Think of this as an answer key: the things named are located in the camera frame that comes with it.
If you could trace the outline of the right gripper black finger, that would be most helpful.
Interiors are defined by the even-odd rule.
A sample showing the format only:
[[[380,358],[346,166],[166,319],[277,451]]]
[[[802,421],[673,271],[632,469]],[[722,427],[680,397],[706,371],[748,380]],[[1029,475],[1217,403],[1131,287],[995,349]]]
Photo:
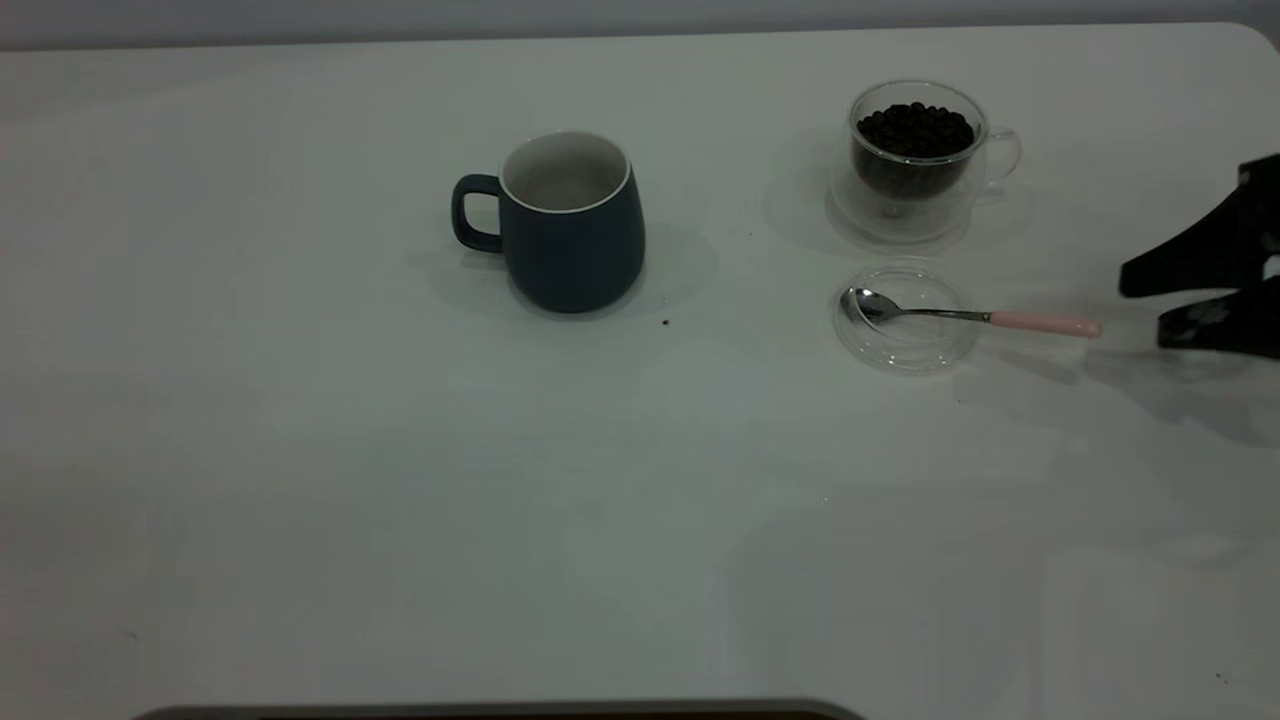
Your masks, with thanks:
[[[1279,283],[1260,282],[1162,314],[1157,345],[1277,360]]]
[[[1143,299],[1260,283],[1279,252],[1279,155],[1238,167],[1236,187],[1210,214],[1121,265],[1119,292]]]

